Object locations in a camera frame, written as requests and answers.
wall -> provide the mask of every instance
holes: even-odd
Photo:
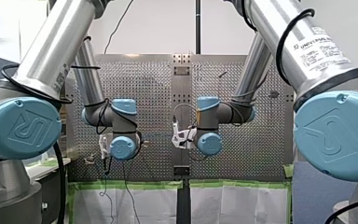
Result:
[[[110,2],[103,17],[89,28],[96,53],[103,53],[129,2]],[[195,52],[195,10],[195,0],[134,0],[107,52]],[[254,36],[234,6],[223,0],[201,1],[201,27],[205,54],[247,54]]]
[[[0,58],[19,63],[47,17],[47,1],[0,0]]]
[[[304,7],[316,9],[316,22],[358,63],[358,1],[302,2]],[[129,0],[109,3],[103,17],[91,25],[89,34],[96,53],[103,53],[107,39],[128,3]],[[19,21],[17,30],[22,32],[17,39],[13,35],[9,39],[0,35],[0,57],[17,62],[25,55],[46,18],[45,7],[46,1],[0,0],[0,15],[5,15],[0,20],[2,27],[13,23],[12,18],[15,18]],[[204,54],[247,54],[254,37],[234,7],[223,0],[201,0],[201,28]],[[108,53],[190,51],[195,51],[195,0],[134,0]]]

green and white fabric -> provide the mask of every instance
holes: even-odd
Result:
[[[128,182],[142,224],[175,224],[181,182]],[[290,183],[192,180],[192,224],[286,224],[290,220]],[[138,224],[123,181],[70,183],[70,224]]]

blue joint cap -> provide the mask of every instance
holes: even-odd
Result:
[[[248,120],[246,120],[246,122],[250,122],[250,121],[255,119],[255,114],[257,113],[257,110],[255,109],[254,106],[252,107],[252,112],[251,113],[252,113],[251,116],[248,118]]]
[[[60,136],[57,108],[34,97],[0,104],[0,159],[26,160],[49,150]]]
[[[295,140],[318,170],[358,182],[358,92],[329,91],[310,98],[296,113]]]
[[[116,137],[110,144],[110,155],[118,161],[127,161],[133,157],[135,148],[135,143],[129,137]]]
[[[205,111],[219,106],[220,100],[217,96],[201,96],[197,100],[197,107],[199,111]]]
[[[136,102],[134,100],[115,99],[112,103],[114,110],[126,115],[136,115]]]
[[[214,156],[222,150],[222,137],[217,133],[203,134],[197,146],[202,154]]]

pegboard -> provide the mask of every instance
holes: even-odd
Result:
[[[131,166],[132,180],[172,180],[172,116],[171,116],[171,56],[101,55],[96,57],[105,97],[131,98],[138,107],[138,131],[152,144],[143,147],[134,161],[126,162],[126,172]],[[83,103],[76,85],[66,85],[73,92],[74,102],[69,117],[72,117],[73,131],[68,132],[78,158],[71,164],[71,181],[85,181],[103,178],[103,163],[98,145],[99,136],[95,127],[81,120]],[[86,165],[84,159],[94,155],[95,164]],[[122,162],[112,161],[109,178],[122,179]]]
[[[190,85],[186,97],[190,95],[187,98],[191,99],[189,102],[193,105],[197,102],[197,97],[202,95],[219,95],[222,100],[229,100],[236,89],[245,61],[244,56],[193,55],[189,63],[191,77],[177,83],[173,78],[175,63],[172,59],[172,55],[96,57],[102,68],[99,72],[105,96],[109,99],[135,99],[139,131],[152,143],[150,147],[143,148],[132,163],[133,180],[173,180],[173,164],[177,164],[177,153],[172,153],[171,142],[174,107],[172,86]],[[269,97],[271,91],[277,91],[278,98]],[[71,76],[67,79],[66,92],[75,100],[72,105],[67,106],[68,125],[71,126],[67,131],[68,148],[75,150],[78,155],[70,166],[69,178],[71,181],[103,178],[99,137],[95,133],[95,127],[90,127],[81,120],[83,105]],[[191,177],[284,179],[282,166],[291,162],[293,116],[288,113],[292,106],[292,102],[288,100],[291,96],[289,88],[277,76],[275,67],[271,67],[257,98],[256,119],[240,128],[221,125],[220,132],[224,139],[221,154],[201,162],[182,161],[184,165],[190,165]],[[197,156],[198,152],[195,150],[191,153]],[[87,165],[84,158],[91,154],[96,158],[95,164]],[[112,162],[108,177],[123,177],[122,162]]]
[[[193,57],[193,105],[200,96],[218,95],[222,101],[230,100],[242,72],[244,58],[240,57]],[[293,123],[287,122],[293,120],[293,112],[287,108],[293,105],[290,99],[293,94],[273,64],[257,94],[255,120],[241,127],[221,124],[221,153],[205,161],[190,161],[191,178],[283,180],[283,165],[292,159],[288,143],[292,142]]]

black cable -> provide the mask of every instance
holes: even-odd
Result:
[[[133,209],[133,212],[135,214],[135,217],[136,217],[136,220],[138,221],[138,224],[141,224],[141,222],[139,221],[139,218],[138,218],[138,212],[136,211],[136,207],[135,207],[135,200],[133,199],[133,196],[129,190],[129,187],[127,186],[127,178],[130,178],[130,172],[129,172],[129,176],[126,176],[126,169],[125,169],[125,166],[124,166],[124,162],[122,162],[123,164],[123,178],[124,178],[124,186],[127,190],[127,192],[130,194],[130,197],[131,197],[131,200],[132,200],[132,209]]]
[[[55,102],[55,103],[58,103],[58,104],[63,104],[63,105],[69,105],[71,104],[73,101],[70,100],[70,99],[63,99],[63,100],[57,100],[45,93],[43,93],[42,91],[37,91],[37,90],[34,90],[34,89],[31,89],[27,86],[24,86],[22,84],[20,84],[19,82],[17,82],[16,80],[14,80],[11,76],[9,76],[6,72],[7,69],[12,69],[12,68],[18,68],[20,65],[19,64],[8,64],[8,65],[5,65],[1,68],[1,74],[2,76],[7,79],[11,84],[15,85],[16,87],[24,90],[26,93],[30,94],[30,95],[33,95],[37,98],[42,98],[44,100],[47,100],[47,101],[51,101],[51,102]]]
[[[77,65],[72,65],[71,68],[75,68],[75,69],[95,69],[95,70],[100,70],[101,69],[100,66],[77,66]]]
[[[112,221],[110,222],[110,224],[113,224],[113,222],[115,221],[115,218],[113,217],[113,201],[112,201],[112,198],[109,196],[108,193],[106,193],[107,191],[107,176],[110,174],[110,168],[111,168],[111,165],[112,165],[112,157],[110,157],[110,161],[109,161],[109,167],[108,169],[106,170],[106,158],[103,159],[103,176],[104,176],[104,191],[103,192],[100,192],[100,196],[101,197],[104,197],[106,196],[109,201],[110,201],[110,217],[112,218]]]
[[[104,117],[104,113],[107,109],[107,107],[110,106],[110,101],[108,98],[105,99],[105,106],[100,109],[100,112],[98,113],[98,122],[97,122],[97,125],[95,126],[95,132],[97,134],[103,134],[103,132],[107,129],[107,127],[103,127],[103,130],[100,131],[99,128],[100,128],[100,125],[103,125],[103,117]]]
[[[290,32],[292,32],[293,28],[296,24],[301,21],[302,19],[308,16],[315,16],[315,10],[312,8],[305,9],[300,14],[298,14],[294,19],[292,19],[289,24],[287,25],[286,29],[284,30],[277,47],[277,53],[275,55],[275,62],[277,64],[278,74],[281,79],[290,86],[289,80],[286,78],[286,74],[284,73],[283,66],[282,66],[282,52],[284,47],[284,42],[286,41],[287,36],[289,36]]]
[[[335,213],[333,213],[326,221],[324,224],[331,224],[332,221],[334,221],[339,215],[352,210],[354,208],[358,207],[358,202],[356,203],[352,203],[344,208],[339,209],[338,211],[336,211]]]
[[[54,152],[57,157],[58,172],[60,175],[60,213],[58,214],[58,224],[63,224],[65,218],[65,206],[66,206],[66,186],[65,186],[65,167],[63,166],[62,154],[60,146],[56,142],[53,146]]]
[[[248,91],[248,92],[246,92],[244,94],[241,94],[241,95],[232,95],[231,97],[244,97],[244,96],[250,95],[252,93],[255,93],[256,91],[258,91],[263,86],[263,84],[266,82],[266,80],[267,80],[267,75],[264,76],[263,80],[255,87],[255,89],[253,91]]]
[[[185,140],[185,151],[187,153],[187,156],[192,160],[192,161],[205,161],[206,159],[208,159],[209,156],[205,155],[204,157],[200,158],[200,159],[197,159],[197,158],[194,158],[193,156],[191,156],[190,154],[190,149],[187,150],[187,142],[190,141],[190,139],[188,139],[188,137],[190,136],[190,132],[193,128],[196,128],[196,126],[194,126],[196,124],[196,120],[194,120],[193,122],[193,125],[191,125],[189,128],[188,128],[188,133],[187,133],[187,137],[186,137],[186,140]]]
[[[105,47],[105,49],[104,49],[104,51],[103,51],[103,54],[106,54],[107,49],[109,48],[110,42],[112,41],[112,37],[113,37],[113,35],[117,32],[117,29],[118,29],[118,27],[120,26],[121,22],[123,21],[124,17],[126,16],[127,11],[130,9],[130,6],[131,6],[132,2],[133,2],[133,0],[130,0],[129,4],[127,5],[126,10],[124,11],[123,15],[121,16],[120,20],[118,21],[115,30],[112,32],[112,34],[110,34],[110,36],[109,36],[109,41],[107,42],[107,45],[106,45],[106,47]]]
[[[107,182],[107,175],[104,176],[104,191],[100,192],[100,196],[104,197],[106,196],[109,201],[110,201],[110,218],[112,218],[112,221],[110,222],[110,224],[113,224],[113,222],[115,221],[115,218],[113,217],[113,201],[112,198],[109,196],[109,194],[106,193],[106,182]]]
[[[247,15],[247,13],[246,13],[245,0],[242,0],[241,7],[242,7],[242,16],[243,16],[243,19],[245,20],[246,24],[249,26],[249,28],[251,28],[252,30],[254,30],[255,32],[257,32],[257,29],[256,29],[255,26],[252,24],[251,20],[249,19],[248,15]]]

